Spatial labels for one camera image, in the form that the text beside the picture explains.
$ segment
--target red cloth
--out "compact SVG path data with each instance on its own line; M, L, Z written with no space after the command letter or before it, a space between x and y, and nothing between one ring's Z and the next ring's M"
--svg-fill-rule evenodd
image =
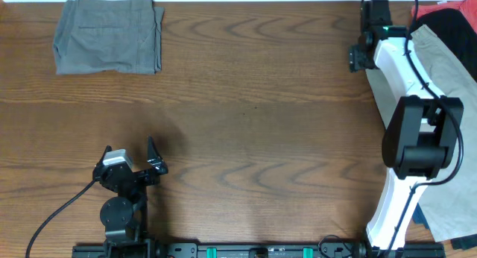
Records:
M477 32L477 0L449 1L443 4L420 5L417 11L417 18L444 8L453 8L459 10L470 23L475 32ZM414 15L415 6L412 7L411 15Z

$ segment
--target green connector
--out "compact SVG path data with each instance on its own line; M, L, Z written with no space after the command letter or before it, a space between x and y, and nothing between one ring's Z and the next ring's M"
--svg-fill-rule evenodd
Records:
M303 258L313 258L313 249L303 248Z
M217 249L207 248L207 258L217 258Z

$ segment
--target wood grain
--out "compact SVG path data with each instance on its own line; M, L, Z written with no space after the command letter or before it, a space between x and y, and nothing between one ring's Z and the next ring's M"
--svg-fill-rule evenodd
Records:
M165 3L163 71L54 74L62 4L7 4L0 21L0 257L21 257L49 214L91 179L104 147L144 169L152 135L170 173L150 188L164 242L355 238L376 209L383 125L348 72L358 4ZM392 4L405 24L410 3ZM99 243L99 185L59 214L33 257ZM411 225L407 237L432 240ZM476 251L452 251L474 257Z

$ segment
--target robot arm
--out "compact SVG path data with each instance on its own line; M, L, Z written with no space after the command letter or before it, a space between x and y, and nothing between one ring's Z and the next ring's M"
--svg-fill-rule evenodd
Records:
M397 103L382 142L388 167L384 190L374 217L367 224L369 247L387 250L405 209L411 188L432 180L446 168L455 147L456 135L449 116L423 88L405 56L405 27L393 26L387 0L366 1L361 6L361 36L350 49L350 70L381 69ZM410 57L429 88L442 97L460 122L463 106L458 98L445 98L432 83L408 43ZM405 231L426 186L412 197L391 250L404 248Z

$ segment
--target gray fabric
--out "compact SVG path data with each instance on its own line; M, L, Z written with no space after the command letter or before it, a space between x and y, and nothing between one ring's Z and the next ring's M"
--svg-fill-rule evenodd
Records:
M477 233L477 83L455 55L426 25L413 34L416 54L432 81L447 96L464 103L461 130L464 137L464 160L461 170L447 184L431 186L419 200L436 242ZM391 120L396 102L391 88L379 70L367 70L379 113L385 126ZM447 177L457 160L457 147L447 169L436 180Z
M57 74L160 71L163 14L152 0L68 0L53 41Z

